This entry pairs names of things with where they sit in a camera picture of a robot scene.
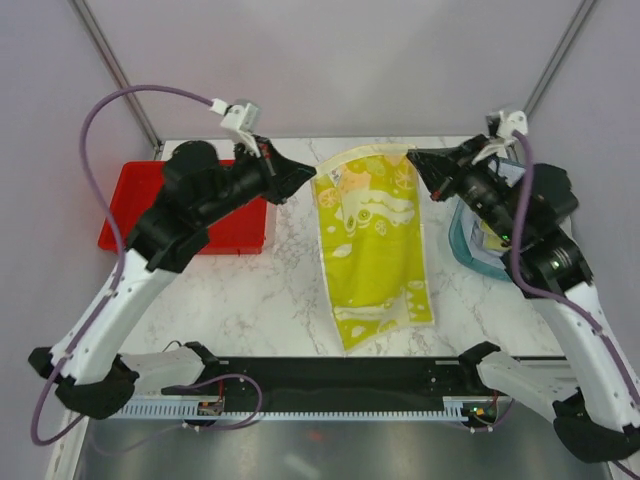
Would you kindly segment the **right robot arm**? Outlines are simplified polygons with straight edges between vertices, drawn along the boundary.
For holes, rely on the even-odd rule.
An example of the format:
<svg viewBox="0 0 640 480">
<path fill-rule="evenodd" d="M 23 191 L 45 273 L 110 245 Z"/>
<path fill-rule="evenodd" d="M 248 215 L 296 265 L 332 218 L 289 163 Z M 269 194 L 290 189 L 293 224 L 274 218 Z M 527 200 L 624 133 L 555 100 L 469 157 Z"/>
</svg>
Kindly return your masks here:
<svg viewBox="0 0 640 480">
<path fill-rule="evenodd" d="M 510 184 L 492 167 L 484 135 L 449 149 L 408 150 L 432 200 L 457 196 L 506 247 L 506 273 L 543 317 L 571 367 L 565 386 L 484 342 L 457 370 L 469 394 L 497 390 L 550 422 L 564 447 L 585 463 L 621 462 L 639 451 L 639 377 L 619 349 L 593 273 L 562 224 L 578 208 L 568 173 L 537 163 L 522 133 L 525 170 Z"/>
</svg>

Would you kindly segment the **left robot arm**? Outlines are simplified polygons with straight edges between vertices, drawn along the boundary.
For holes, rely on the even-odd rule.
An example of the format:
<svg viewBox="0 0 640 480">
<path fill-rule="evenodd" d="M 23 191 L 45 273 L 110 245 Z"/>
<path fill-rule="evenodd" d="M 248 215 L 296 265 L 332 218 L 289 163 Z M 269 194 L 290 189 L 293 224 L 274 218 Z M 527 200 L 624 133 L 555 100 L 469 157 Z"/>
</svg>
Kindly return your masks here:
<svg viewBox="0 0 640 480">
<path fill-rule="evenodd" d="M 121 347 L 156 297 L 209 244 L 212 225 L 256 198 L 283 204 L 315 176 L 314 167 L 286 158 L 269 139 L 255 142 L 256 152 L 238 144 L 233 162 L 224 163 L 212 144 L 188 141 L 163 163 L 156 199 L 91 306 L 64 339 L 29 356 L 67 409 L 102 420 L 136 394 L 216 388 L 214 356 L 198 342 L 142 355 Z"/>
</svg>

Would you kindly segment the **yellow green patterned towel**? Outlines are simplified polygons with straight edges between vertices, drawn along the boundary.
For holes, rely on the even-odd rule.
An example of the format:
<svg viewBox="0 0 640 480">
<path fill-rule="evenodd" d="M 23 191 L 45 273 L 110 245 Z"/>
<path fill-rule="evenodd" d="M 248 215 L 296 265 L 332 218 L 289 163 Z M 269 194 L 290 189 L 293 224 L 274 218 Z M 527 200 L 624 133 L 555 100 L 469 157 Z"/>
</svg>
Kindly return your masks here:
<svg viewBox="0 0 640 480">
<path fill-rule="evenodd" d="M 373 144 L 319 164 L 311 181 L 321 267 L 342 347 L 435 322 L 410 144 Z"/>
</svg>

